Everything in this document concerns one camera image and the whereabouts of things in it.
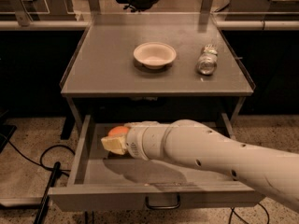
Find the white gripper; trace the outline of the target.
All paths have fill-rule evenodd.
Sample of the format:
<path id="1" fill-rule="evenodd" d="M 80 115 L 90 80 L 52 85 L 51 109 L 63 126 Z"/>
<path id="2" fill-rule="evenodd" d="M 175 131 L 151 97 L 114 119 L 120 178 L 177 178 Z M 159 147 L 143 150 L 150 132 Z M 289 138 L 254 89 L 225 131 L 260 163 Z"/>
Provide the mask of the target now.
<path id="1" fill-rule="evenodd" d="M 128 134 L 106 136 L 101 139 L 103 148 L 114 154 L 125 155 L 127 149 L 129 154 L 140 160 L 148 160 L 143 148 L 143 134 L 149 126 L 159 125 L 157 121 L 127 122 L 124 127 L 131 128 Z"/>

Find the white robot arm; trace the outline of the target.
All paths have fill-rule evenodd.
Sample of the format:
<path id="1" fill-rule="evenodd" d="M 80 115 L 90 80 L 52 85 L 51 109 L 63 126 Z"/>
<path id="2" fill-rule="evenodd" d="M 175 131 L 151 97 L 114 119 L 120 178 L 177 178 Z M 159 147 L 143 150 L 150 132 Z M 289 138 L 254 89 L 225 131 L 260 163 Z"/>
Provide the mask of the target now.
<path id="1" fill-rule="evenodd" d="M 299 155 L 235 141 L 188 119 L 171 124 L 127 123 L 101 139 L 103 148 L 135 159 L 156 160 L 228 175 L 299 211 Z"/>

